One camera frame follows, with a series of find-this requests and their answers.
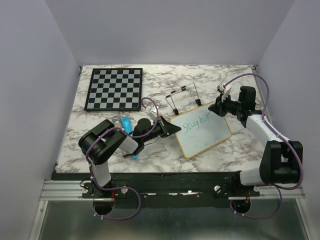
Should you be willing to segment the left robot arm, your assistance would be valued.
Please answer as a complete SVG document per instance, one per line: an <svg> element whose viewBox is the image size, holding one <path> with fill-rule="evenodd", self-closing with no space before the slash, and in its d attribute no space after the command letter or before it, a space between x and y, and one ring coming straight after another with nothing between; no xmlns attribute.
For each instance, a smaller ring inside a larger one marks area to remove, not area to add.
<svg viewBox="0 0 320 240"><path fill-rule="evenodd" d="M108 119L102 121L85 133L78 141L82 153L89 164L92 180L95 182L93 191L101 198L107 197L111 191L109 182L108 160L118 149L124 151L124 157L136 156L144 148L145 143L157 138L166 138L181 130L161 116L151 124L147 118L141 118L133 132L121 130Z"/></svg>

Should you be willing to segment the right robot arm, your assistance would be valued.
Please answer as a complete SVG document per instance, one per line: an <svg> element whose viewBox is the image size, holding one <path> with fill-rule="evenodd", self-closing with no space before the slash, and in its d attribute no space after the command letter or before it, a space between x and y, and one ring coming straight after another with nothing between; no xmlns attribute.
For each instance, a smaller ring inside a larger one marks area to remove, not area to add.
<svg viewBox="0 0 320 240"><path fill-rule="evenodd" d="M231 99L230 89L219 87L218 91L220 95L208 110L220 117L226 114L236 116L264 146L259 167L241 171L239 178L230 183L230 191L241 196L247 192L248 186L297 184L302 176L303 146L281 136L262 111L256 109L256 89L242 86L237 101Z"/></svg>

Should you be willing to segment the yellow framed whiteboard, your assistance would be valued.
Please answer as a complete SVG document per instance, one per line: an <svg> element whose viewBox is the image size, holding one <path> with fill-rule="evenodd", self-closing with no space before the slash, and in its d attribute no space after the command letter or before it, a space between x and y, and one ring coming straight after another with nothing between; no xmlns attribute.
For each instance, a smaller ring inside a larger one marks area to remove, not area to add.
<svg viewBox="0 0 320 240"><path fill-rule="evenodd" d="M170 119L171 124L181 128L175 136L186 159L231 138L226 119L209 110L214 103L211 101Z"/></svg>

